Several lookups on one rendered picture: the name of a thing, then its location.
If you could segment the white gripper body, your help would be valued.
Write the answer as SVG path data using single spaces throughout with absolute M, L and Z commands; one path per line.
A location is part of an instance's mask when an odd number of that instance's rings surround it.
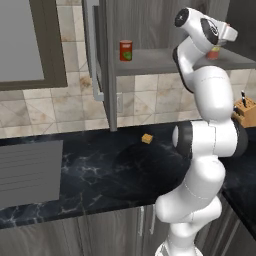
M 224 23 L 219 30 L 219 41 L 224 42 L 234 42 L 238 36 L 238 31 L 231 27 L 229 24 Z

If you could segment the grey base cabinet door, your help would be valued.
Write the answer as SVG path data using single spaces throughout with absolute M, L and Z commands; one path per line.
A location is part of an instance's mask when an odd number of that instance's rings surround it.
M 145 225 L 145 256 L 155 256 L 158 247 L 165 241 L 169 231 L 169 225 L 161 222 L 157 217 L 155 220 L 154 234 L 150 234 L 150 226 L 152 219 L 152 205 L 147 207 L 147 224 Z
M 79 217 L 83 256 L 142 256 L 140 207 Z

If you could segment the red can with green label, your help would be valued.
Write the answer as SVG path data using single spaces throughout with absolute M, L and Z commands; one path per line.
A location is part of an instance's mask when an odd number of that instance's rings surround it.
M 121 61 L 132 60 L 132 41 L 131 40 L 120 41 L 120 60 Z

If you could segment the grey framed window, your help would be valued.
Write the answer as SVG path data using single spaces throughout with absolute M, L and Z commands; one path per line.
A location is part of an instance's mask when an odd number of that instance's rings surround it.
M 0 91 L 66 86 L 56 0 L 0 0 Z

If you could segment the grey wall cabinet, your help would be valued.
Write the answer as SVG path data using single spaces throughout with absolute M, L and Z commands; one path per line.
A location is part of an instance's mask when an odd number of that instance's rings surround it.
M 186 37 L 174 26 L 188 6 L 224 21 L 230 0 L 114 0 L 116 76 L 172 73 L 172 50 Z M 132 41 L 132 60 L 120 60 L 120 41 Z

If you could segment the red can with yellow label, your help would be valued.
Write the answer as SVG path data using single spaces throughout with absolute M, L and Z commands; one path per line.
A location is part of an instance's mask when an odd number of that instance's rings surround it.
M 207 58 L 209 60 L 216 60 L 219 56 L 220 52 L 220 46 L 215 46 L 213 47 L 208 53 L 207 53 Z

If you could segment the dark wall cabinet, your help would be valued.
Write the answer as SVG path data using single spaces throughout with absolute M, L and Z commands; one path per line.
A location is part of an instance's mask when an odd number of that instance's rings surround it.
M 238 31 L 227 49 L 256 62 L 256 0 L 230 0 L 226 21 Z

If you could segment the wooden knife block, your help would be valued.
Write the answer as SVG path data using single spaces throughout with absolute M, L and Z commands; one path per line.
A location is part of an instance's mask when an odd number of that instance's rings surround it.
M 236 101 L 234 107 L 233 118 L 244 128 L 256 127 L 256 101 L 245 97 Z

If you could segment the grey corner base cabinets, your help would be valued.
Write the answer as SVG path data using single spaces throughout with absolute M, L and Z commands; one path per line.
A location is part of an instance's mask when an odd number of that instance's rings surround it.
M 256 240 L 225 197 L 221 193 L 218 197 L 221 216 L 197 233 L 196 247 L 203 256 L 256 256 Z

